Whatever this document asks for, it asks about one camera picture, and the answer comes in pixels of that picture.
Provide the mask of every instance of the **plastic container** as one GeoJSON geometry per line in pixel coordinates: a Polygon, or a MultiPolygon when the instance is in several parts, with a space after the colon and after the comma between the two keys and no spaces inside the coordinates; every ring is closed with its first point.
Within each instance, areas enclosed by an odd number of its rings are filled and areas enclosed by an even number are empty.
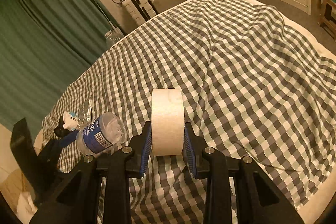
{"type": "Polygon", "coordinates": [[[98,157],[103,152],[113,151],[126,140],[126,129],[113,113],[106,112],[85,128],[76,137],[80,153],[98,157]]]}
{"type": "Polygon", "coordinates": [[[107,48],[111,48],[115,43],[123,38],[123,36],[116,31],[108,31],[105,34],[107,48]]]}

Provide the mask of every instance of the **blue label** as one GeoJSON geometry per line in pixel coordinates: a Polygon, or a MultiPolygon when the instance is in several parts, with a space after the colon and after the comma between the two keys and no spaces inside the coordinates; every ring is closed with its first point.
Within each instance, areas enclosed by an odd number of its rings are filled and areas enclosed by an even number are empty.
{"type": "Polygon", "coordinates": [[[96,154],[113,145],[101,132],[99,118],[100,117],[95,119],[94,122],[90,123],[83,129],[83,140],[86,146],[96,154]]]}

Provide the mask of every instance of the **stuffed toy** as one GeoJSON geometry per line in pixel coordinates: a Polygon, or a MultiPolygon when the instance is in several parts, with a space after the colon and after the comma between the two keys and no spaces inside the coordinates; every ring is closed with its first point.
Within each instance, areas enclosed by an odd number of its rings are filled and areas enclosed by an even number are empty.
{"type": "Polygon", "coordinates": [[[64,125],[63,125],[64,129],[74,131],[78,126],[78,116],[74,112],[65,111],[63,113],[63,121],[64,121],[64,125]]]}

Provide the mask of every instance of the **floor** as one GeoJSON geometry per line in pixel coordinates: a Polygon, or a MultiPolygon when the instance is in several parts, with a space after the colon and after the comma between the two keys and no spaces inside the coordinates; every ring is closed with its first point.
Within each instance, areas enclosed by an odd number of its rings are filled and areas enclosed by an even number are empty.
{"type": "Polygon", "coordinates": [[[257,0],[257,1],[275,6],[286,17],[295,21],[296,23],[300,24],[302,27],[307,29],[309,32],[311,32],[311,34],[314,37],[316,37],[319,43],[321,43],[325,48],[327,48],[334,55],[336,55],[336,42],[324,28],[318,25],[317,15],[310,16],[307,13],[301,11],[300,9],[297,9],[290,4],[282,2],[281,0],[257,0]]]}
{"type": "Polygon", "coordinates": [[[11,131],[0,124],[0,184],[19,166],[11,152],[11,131]]]}

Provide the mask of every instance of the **gingham blanket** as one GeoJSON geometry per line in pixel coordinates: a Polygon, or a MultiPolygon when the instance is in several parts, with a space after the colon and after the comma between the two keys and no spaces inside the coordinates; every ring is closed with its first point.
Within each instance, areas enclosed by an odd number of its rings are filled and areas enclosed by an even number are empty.
{"type": "MultiPolygon", "coordinates": [[[[151,118],[152,89],[177,88],[195,133],[227,156],[251,155],[297,208],[334,166],[335,69],[274,7],[191,0],[139,27],[72,83],[43,121],[44,144],[63,111],[91,96],[93,118],[114,112],[129,140],[151,118]]],[[[73,143],[60,170],[79,159],[73,143]]],[[[151,155],[145,177],[130,180],[133,222],[202,223],[205,185],[182,156],[151,155]]]]}

